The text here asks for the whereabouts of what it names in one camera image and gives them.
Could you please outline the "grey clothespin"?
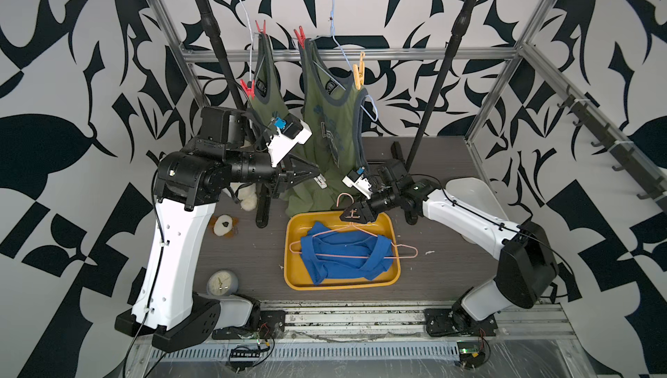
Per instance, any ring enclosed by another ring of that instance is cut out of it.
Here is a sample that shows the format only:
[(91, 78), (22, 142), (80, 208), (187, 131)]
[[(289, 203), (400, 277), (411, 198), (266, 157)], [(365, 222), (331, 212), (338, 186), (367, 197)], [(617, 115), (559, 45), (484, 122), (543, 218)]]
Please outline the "grey clothespin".
[(324, 190), (324, 189), (328, 188), (328, 184), (327, 184), (326, 179), (324, 178), (323, 175), (319, 175), (319, 176), (317, 176), (317, 177), (314, 179), (314, 181), (316, 181), (316, 183), (318, 183), (318, 185), (319, 185), (319, 187), (320, 187), (321, 189)]

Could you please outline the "blue tank top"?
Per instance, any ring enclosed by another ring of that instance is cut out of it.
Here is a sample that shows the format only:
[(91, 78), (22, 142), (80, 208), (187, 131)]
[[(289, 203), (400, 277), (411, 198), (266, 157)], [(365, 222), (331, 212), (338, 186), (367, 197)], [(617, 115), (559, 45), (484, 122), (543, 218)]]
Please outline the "blue tank top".
[(356, 228), (331, 230), (317, 222), (300, 239), (300, 259), (315, 285), (326, 280), (373, 281), (394, 264), (394, 242)]

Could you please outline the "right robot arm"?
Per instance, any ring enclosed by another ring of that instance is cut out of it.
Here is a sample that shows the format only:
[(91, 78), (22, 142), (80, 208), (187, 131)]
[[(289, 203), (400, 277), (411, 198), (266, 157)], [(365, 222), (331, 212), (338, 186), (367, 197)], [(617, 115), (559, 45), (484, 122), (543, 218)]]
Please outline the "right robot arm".
[(440, 223), (497, 260), (493, 278), (469, 289), (446, 314), (427, 322), (429, 336), (477, 335), (508, 307), (532, 308), (559, 275), (555, 252), (541, 226), (493, 216), (455, 197), (435, 176), (409, 174), (397, 159), (380, 167), (380, 183), (373, 183), (364, 169), (349, 171), (342, 182), (362, 195), (343, 211), (343, 222), (367, 224), (382, 212), (400, 208), (409, 223), (420, 217)]

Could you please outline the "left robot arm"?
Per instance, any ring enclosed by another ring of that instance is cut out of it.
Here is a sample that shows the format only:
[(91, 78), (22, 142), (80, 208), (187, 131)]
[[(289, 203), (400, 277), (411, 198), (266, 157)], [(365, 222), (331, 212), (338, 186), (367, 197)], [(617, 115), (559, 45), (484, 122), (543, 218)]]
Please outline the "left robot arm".
[(201, 243), (220, 197), (233, 183), (262, 184), (269, 198), (320, 174), (317, 165), (293, 152), (311, 138), (309, 125), (292, 114), (262, 126), (264, 151), (245, 146), (254, 116), (245, 110), (207, 106), (201, 129), (177, 152), (160, 161), (153, 182), (156, 231), (137, 301), (116, 318), (127, 336), (152, 337), (154, 348), (173, 353), (205, 342), (221, 315), (221, 304), (194, 292)]

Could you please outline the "green tank top left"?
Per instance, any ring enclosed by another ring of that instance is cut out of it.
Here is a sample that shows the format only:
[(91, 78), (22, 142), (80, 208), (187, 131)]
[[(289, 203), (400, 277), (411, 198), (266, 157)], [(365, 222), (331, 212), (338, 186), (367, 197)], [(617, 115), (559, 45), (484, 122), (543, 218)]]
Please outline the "green tank top left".
[(269, 129), (275, 129), (274, 123), (281, 119), (286, 120), (289, 115), (279, 85), (279, 73), (274, 64), (274, 53), (270, 38), (265, 33), (256, 35), (256, 65), (252, 80), (254, 94), (248, 96), (250, 108), (256, 121), (260, 121), (260, 141), (255, 147), (257, 151), (266, 152), (270, 143)]

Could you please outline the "green tank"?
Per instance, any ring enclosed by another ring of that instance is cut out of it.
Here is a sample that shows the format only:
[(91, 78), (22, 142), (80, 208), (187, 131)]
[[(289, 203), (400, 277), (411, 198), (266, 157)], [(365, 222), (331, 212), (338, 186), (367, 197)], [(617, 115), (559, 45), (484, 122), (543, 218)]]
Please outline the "green tank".
[(260, 121), (260, 141), (255, 147), (257, 151), (266, 152), (270, 143), (269, 129), (275, 129), (274, 123), (281, 119), (286, 120), (289, 115), (279, 85), (279, 73), (274, 64), (274, 53), (270, 38), (265, 33), (256, 35), (256, 65), (252, 80), (254, 94), (248, 96), (250, 108), (256, 121)]
[(300, 62), (305, 90), (302, 120), (312, 131), (300, 155), (318, 165), (328, 188), (321, 189), (311, 179), (288, 190), (282, 198), (287, 202), (289, 217), (329, 211), (342, 193), (359, 197), (361, 194), (347, 188), (342, 179), (351, 170), (368, 167), (362, 144), (366, 116), (362, 109), (368, 91), (358, 91), (351, 74), (336, 76), (324, 63), (312, 39), (306, 40), (304, 50), (300, 48)]

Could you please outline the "green tank top right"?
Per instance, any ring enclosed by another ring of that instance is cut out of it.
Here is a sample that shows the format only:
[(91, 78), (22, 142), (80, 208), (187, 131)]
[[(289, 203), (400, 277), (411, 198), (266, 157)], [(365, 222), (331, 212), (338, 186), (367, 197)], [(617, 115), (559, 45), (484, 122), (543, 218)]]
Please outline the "green tank top right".
[(368, 91), (358, 91), (351, 74), (336, 76), (324, 63), (312, 39), (306, 40), (304, 50), (300, 48), (300, 62), (305, 90), (302, 120), (312, 131), (300, 155), (318, 165), (328, 188), (321, 189), (311, 179), (288, 190), (282, 198), (287, 202), (289, 217), (329, 211), (342, 193), (359, 197), (361, 194), (347, 188), (342, 179), (351, 170), (368, 167), (362, 144), (366, 116), (362, 109)]

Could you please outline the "white plush toy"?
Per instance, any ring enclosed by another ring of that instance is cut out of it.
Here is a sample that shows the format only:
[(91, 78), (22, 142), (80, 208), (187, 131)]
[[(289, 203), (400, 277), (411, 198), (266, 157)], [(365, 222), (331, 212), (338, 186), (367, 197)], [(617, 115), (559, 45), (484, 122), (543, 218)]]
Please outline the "white plush toy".
[(240, 201), (240, 206), (244, 211), (255, 211), (258, 205), (257, 186), (252, 183), (231, 183), (230, 188), (236, 194)]

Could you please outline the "yellow plastic tray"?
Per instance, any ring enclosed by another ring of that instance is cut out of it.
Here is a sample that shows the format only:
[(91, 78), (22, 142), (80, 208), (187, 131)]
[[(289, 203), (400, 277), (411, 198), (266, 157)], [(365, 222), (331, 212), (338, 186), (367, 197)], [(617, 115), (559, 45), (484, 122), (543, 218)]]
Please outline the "yellow plastic tray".
[(401, 262), (391, 218), (354, 227), (340, 211), (302, 213), (288, 222), (284, 279), (297, 291), (386, 287)]

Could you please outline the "brown white plush piece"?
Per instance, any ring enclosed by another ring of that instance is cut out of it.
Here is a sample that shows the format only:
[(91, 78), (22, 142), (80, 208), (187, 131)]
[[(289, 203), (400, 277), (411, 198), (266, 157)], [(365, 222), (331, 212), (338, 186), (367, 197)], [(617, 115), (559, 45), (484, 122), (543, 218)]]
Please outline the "brown white plush piece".
[(238, 234), (237, 217), (229, 215), (212, 216), (208, 226), (217, 237), (231, 238)]

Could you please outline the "red clothespin lower left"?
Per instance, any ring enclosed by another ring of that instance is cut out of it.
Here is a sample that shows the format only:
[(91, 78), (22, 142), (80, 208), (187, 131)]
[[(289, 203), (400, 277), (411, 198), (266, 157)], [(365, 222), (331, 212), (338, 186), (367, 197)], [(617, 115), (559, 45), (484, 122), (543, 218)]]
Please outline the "red clothespin lower left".
[(253, 81), (246, 81), (241, 79), (240, 87), (248, 99), (255, 97), (255, 86)]

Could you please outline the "red clothespin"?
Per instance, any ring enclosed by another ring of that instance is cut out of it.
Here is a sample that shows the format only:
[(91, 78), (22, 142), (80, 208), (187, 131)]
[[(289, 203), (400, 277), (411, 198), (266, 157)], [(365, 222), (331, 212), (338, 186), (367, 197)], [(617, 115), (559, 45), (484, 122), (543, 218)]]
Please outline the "red clothespin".
[(295, 37), (297, 39), (297, 43), (304, 50), (306, 48), (306, 34), (304, 32), (303, 27), (300, 25), (298, 28), (295, 28), (294, 30)]
[(246, 81), (241, 79), (240, 87), (248, 99), (255, 97), (255, 86), (253, 81)]
[(257, 34), (262, 37), (267, 36), (267, 22), (265, 20), (260, 23), (259, 21), (255, 22)]

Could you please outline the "white plastic bin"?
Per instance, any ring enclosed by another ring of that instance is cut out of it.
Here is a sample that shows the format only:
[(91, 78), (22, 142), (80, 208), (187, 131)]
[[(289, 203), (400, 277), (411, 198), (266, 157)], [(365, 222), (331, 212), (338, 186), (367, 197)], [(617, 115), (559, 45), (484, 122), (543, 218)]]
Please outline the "white plastic bin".
[(457, 178), (447, 182), (442, 192), (428, 196), (425, 217), (460, 233), (495, 259), (504, 239), (510, 240), (507, 227), (516, 229), (505, 214), (491, 188), (479, 178)]

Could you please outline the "tan clothespin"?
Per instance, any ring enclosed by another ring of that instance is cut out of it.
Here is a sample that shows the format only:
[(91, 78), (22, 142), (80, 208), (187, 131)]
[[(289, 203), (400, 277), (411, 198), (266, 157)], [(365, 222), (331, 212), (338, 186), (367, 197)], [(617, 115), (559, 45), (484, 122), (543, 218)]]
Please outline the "tan clothespin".
[(366, 53), (364, 51), (361, 51), (359, 56), (359, 61), (353, 64), (354, 85), (358, 91), (361, 90), (361, 88), (365, 83), (365, 72), (366, 72), (365, 58), (366, 58)]

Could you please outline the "small round clock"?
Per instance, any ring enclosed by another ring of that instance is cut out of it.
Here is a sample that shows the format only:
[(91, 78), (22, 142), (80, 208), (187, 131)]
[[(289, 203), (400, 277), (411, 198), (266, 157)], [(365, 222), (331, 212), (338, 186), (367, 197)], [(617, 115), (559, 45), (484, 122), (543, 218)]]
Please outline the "small round clock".
[(239, 289), (239, 278), (231, 270), (218, 270), (206, 283), (206, 296), (221, 299), (235, 295)]

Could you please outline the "red clothespin middle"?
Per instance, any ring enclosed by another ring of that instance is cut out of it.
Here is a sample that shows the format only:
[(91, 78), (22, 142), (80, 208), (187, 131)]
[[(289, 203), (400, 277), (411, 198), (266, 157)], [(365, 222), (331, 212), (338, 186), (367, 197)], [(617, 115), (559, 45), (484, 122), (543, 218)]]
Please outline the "red clothespin middle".
[(297, 39), (297, 43), (304, 50), (306, 48), (306, 34), (304, 32), (303, 27), (300, 25), (298, 28), (295, 28), (294, 30), (295, 37)]

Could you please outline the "red clothespin upper left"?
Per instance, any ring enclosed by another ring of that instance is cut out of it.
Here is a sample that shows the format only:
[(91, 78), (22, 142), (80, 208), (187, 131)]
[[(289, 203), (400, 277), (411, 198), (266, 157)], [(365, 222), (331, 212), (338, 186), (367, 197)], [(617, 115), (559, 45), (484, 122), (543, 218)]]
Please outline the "red clothespin upper left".
[(260, 23), (259, 21), (255, 22), (257, 34), (262, 37), (267, 36), (267, 22), (265, 20)]

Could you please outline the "small circuit board right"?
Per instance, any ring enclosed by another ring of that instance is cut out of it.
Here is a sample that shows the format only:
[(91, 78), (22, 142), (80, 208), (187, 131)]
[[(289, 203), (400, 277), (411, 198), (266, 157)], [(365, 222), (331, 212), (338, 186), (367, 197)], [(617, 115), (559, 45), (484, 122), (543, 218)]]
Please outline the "small circuit board right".
[(465, 370), (477, 370), (486, 364), (492, 348), (485, 340), (477, 342), (457, 342), (458, 360), (455, 364)]

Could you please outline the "small circuit board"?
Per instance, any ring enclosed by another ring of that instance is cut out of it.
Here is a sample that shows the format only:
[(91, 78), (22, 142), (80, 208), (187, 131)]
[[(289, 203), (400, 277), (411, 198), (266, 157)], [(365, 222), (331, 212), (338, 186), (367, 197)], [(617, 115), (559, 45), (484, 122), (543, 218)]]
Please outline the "small circuit board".
[(477, 370), (486, 364), (492, 348), (485, 340), (477, 342), (457, 342), (458, 360), (455, 364), (465, 370)]
[(274, 340), (261, 343), (256, 348), (237, 346), (229, 351), (227, 366), (235, 373), (257, 367), (269, 360), (274, 352), (274, 347)]

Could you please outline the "small circuit board left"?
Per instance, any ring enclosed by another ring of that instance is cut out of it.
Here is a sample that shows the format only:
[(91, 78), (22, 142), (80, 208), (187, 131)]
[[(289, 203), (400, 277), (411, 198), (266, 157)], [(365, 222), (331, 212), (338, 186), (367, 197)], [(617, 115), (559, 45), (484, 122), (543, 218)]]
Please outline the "small circuit board left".
[(261, 343), (256, 348), (237, 346), (229, 351), (227, 366), (235, 373), (257, 367), (269, 360), (274, 352), (274, 347), (274, 340)]

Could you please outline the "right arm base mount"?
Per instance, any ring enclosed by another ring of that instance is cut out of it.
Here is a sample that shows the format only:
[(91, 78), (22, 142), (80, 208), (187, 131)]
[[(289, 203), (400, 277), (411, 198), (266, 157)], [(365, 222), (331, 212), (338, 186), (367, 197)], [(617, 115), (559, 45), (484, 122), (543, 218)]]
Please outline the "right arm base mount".
[(431, 337), (496, 336), (493, 315), (475, 320), (459, 305), (449, 309), (425, 309), (425, 328)]

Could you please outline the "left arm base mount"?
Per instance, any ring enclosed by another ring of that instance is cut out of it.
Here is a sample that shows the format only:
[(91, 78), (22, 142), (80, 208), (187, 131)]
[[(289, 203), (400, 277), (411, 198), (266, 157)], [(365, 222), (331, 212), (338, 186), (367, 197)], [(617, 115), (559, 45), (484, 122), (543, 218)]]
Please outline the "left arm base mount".
[(281, 337), (287, 312), (266, 310), (255, 300), (226, 296), (220, 300), (221, 313), (211, 334), (214, 340), (271, 339)]

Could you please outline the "black wall hook rail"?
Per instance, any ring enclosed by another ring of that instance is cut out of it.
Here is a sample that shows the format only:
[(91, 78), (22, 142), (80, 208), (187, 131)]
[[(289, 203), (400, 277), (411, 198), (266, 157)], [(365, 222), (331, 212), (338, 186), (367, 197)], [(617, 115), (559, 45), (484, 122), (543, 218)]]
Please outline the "black wall hook rail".
[(576, 128), (585, 128), (594, 138), (591, 146), (609, 153), (616, 164), (611, 168), (627, 173), (642, 192), (637, 198), (651, 200), (666, 213), (666, 172), (660, 169), (640, 148), (611, 122), (595, 103), (566, 86), (566, 98), (560, 110), (571, 112)]

